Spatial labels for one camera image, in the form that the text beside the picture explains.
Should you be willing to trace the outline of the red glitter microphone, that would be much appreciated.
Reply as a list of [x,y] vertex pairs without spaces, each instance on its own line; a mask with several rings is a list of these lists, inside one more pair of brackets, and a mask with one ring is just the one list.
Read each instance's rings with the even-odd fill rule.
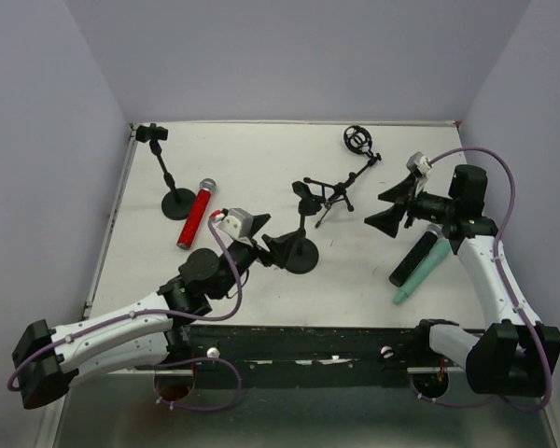
[[195,240],[212,195],[217,190],[217,183],[212,178],[205,178],[200,182],[196,199],[190,208],[184,227],[180,232],[176,245],[183,250],[189,250]]

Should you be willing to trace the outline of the round-base mic stand with clip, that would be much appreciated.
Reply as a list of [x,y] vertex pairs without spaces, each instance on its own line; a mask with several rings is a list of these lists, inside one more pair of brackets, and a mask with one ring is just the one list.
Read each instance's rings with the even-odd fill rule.
[[299,227],[296,230],[298,237],[294,238],[285,269],[293,274],[306,274],[311,272],[319,262],[319,251],[313,241],[307,237],[305,229],[306,218],[316,216],[325,204],[323,195],[315,195],[304,181],[292,183],[293,192],[300,198],[298,213],[300,216]]

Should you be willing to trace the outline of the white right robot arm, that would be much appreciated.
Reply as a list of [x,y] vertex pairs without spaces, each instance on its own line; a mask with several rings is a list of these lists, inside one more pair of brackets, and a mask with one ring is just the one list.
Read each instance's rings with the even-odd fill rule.
[[452,323],[431,322],[428,348],[461,367],[477,394],[546,399],[560,355],[560,330],[541,322],[513,278],[497,238],[500,227],[483,213],[486,171],[456,166],[445,197],[423,191],[423,182],[413,170],[379,194],[390,208],[364,221],[390,237],[417,219],[438,224],[465,268],[486,329],[476,336]]

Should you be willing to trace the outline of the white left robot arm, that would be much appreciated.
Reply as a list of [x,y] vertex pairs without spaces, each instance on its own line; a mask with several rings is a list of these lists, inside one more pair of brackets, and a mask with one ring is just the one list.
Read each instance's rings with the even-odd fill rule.
[[93,319],[52,327],[30,323],[11,358],[7,390],[20,395],[26,410],[44,407],[76,383],[135,366],[174,363],[175,331],[195,321],[217,323],[234,317],[244,296],[243,279],[255,263],[284,269],[305,234],[278,237],[256,233],[270,215],[222,209],[207,221],[220,250],[193,250],[172,279],[144,298]]

